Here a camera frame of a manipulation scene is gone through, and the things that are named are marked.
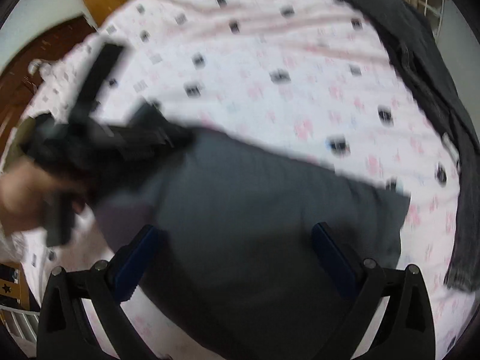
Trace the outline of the person's left hand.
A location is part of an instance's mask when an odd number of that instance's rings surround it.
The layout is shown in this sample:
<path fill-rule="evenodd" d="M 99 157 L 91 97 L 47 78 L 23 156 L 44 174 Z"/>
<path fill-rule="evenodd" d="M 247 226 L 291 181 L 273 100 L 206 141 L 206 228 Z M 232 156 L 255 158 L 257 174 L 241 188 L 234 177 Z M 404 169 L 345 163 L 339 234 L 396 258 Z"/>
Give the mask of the person's left hand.
<path fill-rule="evenodd" d="M 57 193 L 76 195 L 73 210 L 85 207 L 86 186 L 46 172 L 27 157 L 20 158 L 1 175 L 1 228 L 6 236 L 38 228 L 44 219 L 45 203 Z"/>

